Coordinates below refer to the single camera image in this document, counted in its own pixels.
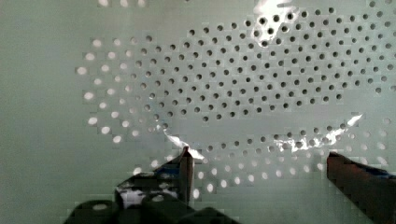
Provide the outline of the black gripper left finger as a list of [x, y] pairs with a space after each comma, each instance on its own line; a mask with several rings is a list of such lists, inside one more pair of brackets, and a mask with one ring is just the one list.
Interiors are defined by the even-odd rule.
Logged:
[[140, 205], [150, 194], [168, 194], [188, 203], [191, 197], [194, 158], [189, 147], [174, 159], [151, 172], [142, 172], [119, 183], [115, 188], [115, 202], [126, 209]]

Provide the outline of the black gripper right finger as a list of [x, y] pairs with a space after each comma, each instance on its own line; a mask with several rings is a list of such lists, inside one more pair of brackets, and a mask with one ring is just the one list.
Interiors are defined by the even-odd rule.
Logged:
[[395, 224], [395, 175], [331, 152], [327, 178], [374, 224]]

